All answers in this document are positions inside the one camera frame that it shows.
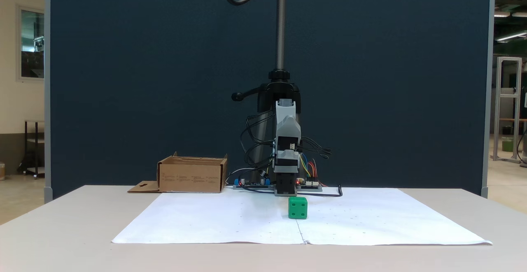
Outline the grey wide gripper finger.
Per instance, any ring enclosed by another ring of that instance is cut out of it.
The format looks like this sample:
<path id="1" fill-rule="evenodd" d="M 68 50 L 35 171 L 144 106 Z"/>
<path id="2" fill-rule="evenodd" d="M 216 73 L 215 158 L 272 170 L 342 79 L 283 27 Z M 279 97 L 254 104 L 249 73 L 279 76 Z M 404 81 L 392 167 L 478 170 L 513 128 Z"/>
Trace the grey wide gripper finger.
<path id="1" fill-rule="evenodd" d="M 301 126 L 296 117 L 285 116 L 281 121 L 277 121 L 275 136 L 301 138 Z"/>

